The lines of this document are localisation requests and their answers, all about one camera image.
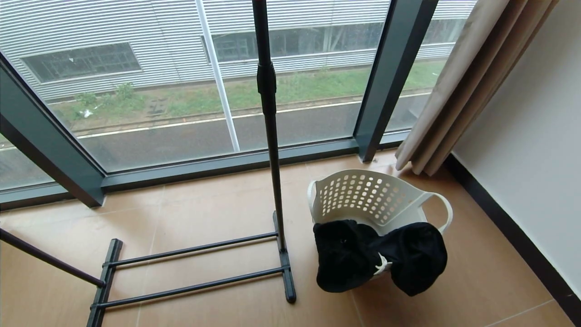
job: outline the basket handle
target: basket handle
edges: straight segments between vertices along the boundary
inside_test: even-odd
[[[438,197],[442,202],[444,202],[444,205],[446,206],[446,211],[448,212],[448,219],[446,220],[446,223],[442,227],[438,228],[440,233],[443,234],[444,231],[446,230],[446,228],[448,228],[448,226],[450,226],[450,224],[452,223],[453,211],[452,211],[452,205],[450,205],[450,202],[448,201],[448,199],[446,199],[445,197],[443,197],[443,195],[438,194],[438,193],[425,192],[418,199],[418,202],[419,202],[418,209],[420,209],[419,207],[421,207],[421,205],[424,204],[424,202],[426,202],[429,198],[431,198],[433,196]]]
[[[313,206],[315,205],[315,196],[313,194],[317,194],[317,188],[316,188],[316,180],[311,181],[311,183],[309,184],[309,187],[307,188],[307,201],[309,202],[309,210],[311,211],[311,217],[315,217],[315,213],[314,213],[314,208]]]

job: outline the curtain fold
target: curtain fold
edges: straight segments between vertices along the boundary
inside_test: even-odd
[[[411,161],[434,174],[508,76],[558,0],[480,0],[426,106],[397,149],[396,169]]]

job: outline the corrugated metal building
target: corrugated metal building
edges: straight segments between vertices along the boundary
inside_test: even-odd
[[[417,58],[447,56],[475,2],[440,0]],[[224,78],[255,74],[251,2],[204,3]],[[371,64],[388,7],[388,0],[270,0],[277,71]],[[2,0],[0,49],[47,101],[126,82],[213,79],[193,1]]]

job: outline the laundry basket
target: laundry basket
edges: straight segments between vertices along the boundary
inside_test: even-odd
[[[440,233],[452,222],[452,207],[442,195],[368,170],[348,169],[313,181],[307,196],[314,223],[353,219],[373,227],[380,236],[414,222],[427,222],[422,204],[433,196],[440,198],[448,211]]]

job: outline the black fabric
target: black fabric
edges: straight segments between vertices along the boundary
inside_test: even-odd
[[[378,253],[393,262],[392,280],[409,296],[427,290],[446,268],[442,234],[429,223],[412,223],[381,237],[353,220],[315,224],[313,232],[317,283],[327,292],[344,292],[370,280],[381,265]]]

